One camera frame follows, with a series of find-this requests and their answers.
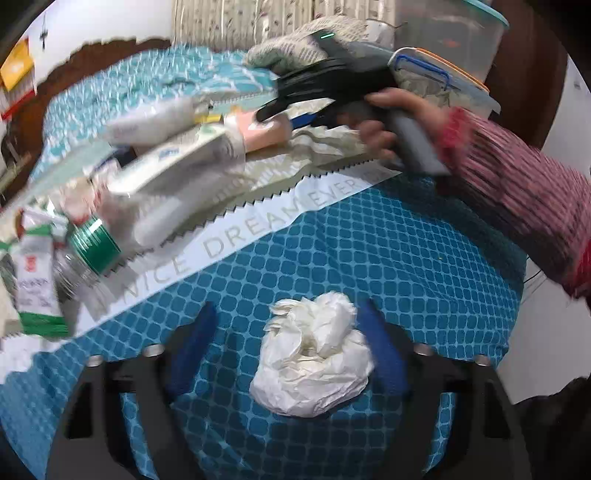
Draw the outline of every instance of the silver screw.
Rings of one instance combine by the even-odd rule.
[[[433,348],[426,343],[415,343],[414,352],[424,356],[432,356],[432,354],[435,353]]]
[[[164,353],[164,345],[162,343],[155,343],[153,345],[148,345],[142,351],[143,356],[158,356]]]
[[[480,365],[481,367],[489,367],[491,365],[491,359],[486,355],[479,353],[478,355],[474,356],[474,363],[476,365]]]
[[[103,356],[102,355],[92,355],[86,361],[86,365],[89,366],[89,367],[98,367],[102,362],[103,362]]]

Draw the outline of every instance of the person's hand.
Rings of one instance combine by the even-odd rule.
[[[425,129],[433,141],[437,141],[439,133],[447,122],[447,112],[436,107],[419,96],[398,88],[387,88],[377,93],[366,95],[365,99],[372,105],[389,109],[401,108],[409,112]],[[343,116],[343,123],[350,128],[358,129],[361,141],[377,158],[393,160],[392,146],[396,135],[384,130],[384,124],[377,120],[356,122],[351,116]]]

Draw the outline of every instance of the curtain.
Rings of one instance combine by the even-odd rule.
[[[394,0],[175,0],[173,43],[247,50],[334,14],[394,25]]]

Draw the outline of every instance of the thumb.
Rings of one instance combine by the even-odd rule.
[[[402,108],[411,113],[417,113],[424,106],[419,96],[400,88],[386,88],[380,92],[370,93],[365,99],[372,105],[382,108]]]

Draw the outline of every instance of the pink knit sweater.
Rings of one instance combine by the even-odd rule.
[[[591,293],[591,260],[584,260],[591,259],[591,184],[584,175],[462,109],[451,110],[439,149],[452,176],[438,191],[463,200],[571,296]]]

